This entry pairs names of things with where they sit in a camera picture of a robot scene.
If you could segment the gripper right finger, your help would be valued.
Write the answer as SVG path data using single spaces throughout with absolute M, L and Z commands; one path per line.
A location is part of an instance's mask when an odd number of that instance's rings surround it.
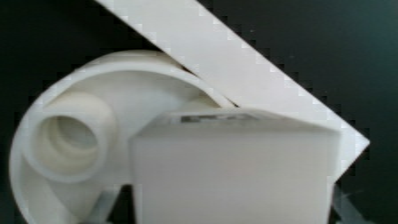
M 333 187 L 326 224 L 371 224 L 349 202 L 348 194 L 339 187 Z

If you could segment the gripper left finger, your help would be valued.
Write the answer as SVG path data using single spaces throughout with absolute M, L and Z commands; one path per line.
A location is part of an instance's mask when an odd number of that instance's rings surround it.
M 106 189 L 79 224 L 133 224 L 133 191 L 129 186 Z

